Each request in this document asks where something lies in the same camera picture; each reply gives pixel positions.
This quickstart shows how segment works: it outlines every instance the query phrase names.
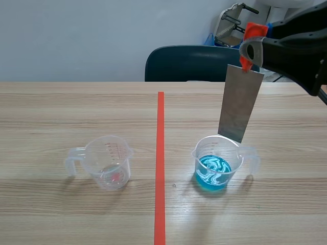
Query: measuring cup handle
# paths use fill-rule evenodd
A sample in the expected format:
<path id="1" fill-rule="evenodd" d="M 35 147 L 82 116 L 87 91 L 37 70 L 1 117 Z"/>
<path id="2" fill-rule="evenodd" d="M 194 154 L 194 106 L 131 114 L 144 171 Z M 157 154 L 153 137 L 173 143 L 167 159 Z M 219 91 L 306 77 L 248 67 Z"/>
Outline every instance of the measuring cup handle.
<path id="1" fill-rule="evenodd" d="M 83 161 L 85 156 L 85 148 L 72 148 L 68 153 L 68 157 L 65 159 L 65 167 L 68 173 L 68 176 L 75 176 L 77 174 L 75 161 Z"/>
<path id="2" fill-rule="evenodd" d="M 240 147 L 238 154 L 243 157 L 244 161 L 250 163 L 250 173 L 256 174 L 259 170 L 261 158 L 257 155 L 256 149 L 253 147 Z"/>
<path id="3" fill-rule="evenodd" d="M 250 162 L 250 174 L 254 175 L 258 172 L 261 159 L 259 156 L 250 156 L 249 157 L 251 162 Z"/>

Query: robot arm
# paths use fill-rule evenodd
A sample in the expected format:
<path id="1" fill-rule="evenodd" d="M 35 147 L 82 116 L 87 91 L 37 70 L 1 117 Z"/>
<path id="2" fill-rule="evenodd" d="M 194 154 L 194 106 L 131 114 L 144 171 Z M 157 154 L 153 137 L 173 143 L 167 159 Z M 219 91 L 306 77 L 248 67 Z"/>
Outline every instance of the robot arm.
<path id="1" fill-rule="evenodd" d="M 268 24 L 267 35 L 244 40 L 240 54 L 318 95 L 321 85 L 327 84 L 327 1 Z"/>

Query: orange gripper part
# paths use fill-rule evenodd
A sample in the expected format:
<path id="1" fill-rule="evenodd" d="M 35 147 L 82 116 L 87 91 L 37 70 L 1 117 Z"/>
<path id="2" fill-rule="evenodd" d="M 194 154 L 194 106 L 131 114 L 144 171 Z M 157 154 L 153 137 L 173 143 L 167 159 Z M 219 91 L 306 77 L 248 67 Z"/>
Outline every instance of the orange gripper part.
<path id="1" fill-rule="evenodd" d="M 246 40 L 251 37 L 265 37 L 267 35 L 267 32 L 268 32 L 267 26 L 249 22 L 246 26 L 243 40 Z M 242 64 L 242 69 L 245 72 L 248 72 L 253 65 L 251 61 L 247 60 L 242 55 L 240 57 L 240 62 Z"/>

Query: chair backrest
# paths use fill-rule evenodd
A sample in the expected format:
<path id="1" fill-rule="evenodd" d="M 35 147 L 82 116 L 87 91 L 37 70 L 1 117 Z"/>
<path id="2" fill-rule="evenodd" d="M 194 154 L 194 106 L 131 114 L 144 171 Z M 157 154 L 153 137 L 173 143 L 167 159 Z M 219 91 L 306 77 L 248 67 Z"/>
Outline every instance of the chair backrest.
<path id="1" fill-rule="evenodd" d="M 224 82 L 227 65 L 241 67 L 239 50 L 216 46 L 168 46 L 153 51 L 145 67 L 146 82 Z M 257 66 L 252 70 L 259 71 Z"/>

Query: plastic measuring cup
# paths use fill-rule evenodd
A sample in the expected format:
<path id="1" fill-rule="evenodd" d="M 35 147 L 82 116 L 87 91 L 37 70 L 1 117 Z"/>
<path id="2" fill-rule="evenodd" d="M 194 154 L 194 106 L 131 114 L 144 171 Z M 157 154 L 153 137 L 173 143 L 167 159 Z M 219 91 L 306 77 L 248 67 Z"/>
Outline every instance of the plastic measuring cup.
<path id="1" fill-rule="evenodd" d="M 131 176 L 129 158 L 133 150 L 117 136 L 103 136 L 86 147 L 72 148 L 65 160 L 69 176 L 76 175 L 75 161 L 80 161 L 102 189 L 115 190 L 124 186 Z"/>
<path id="2" fill-rule="evenodd" d="M 245 161 L 250 162 L 251 174 L 258 171 L 261 162 L 255 148 L 241 147 L 221 135 L 201 139 L 192 156 L 195 158 L 196 179 L 209 190 L 225 188 Z"/>

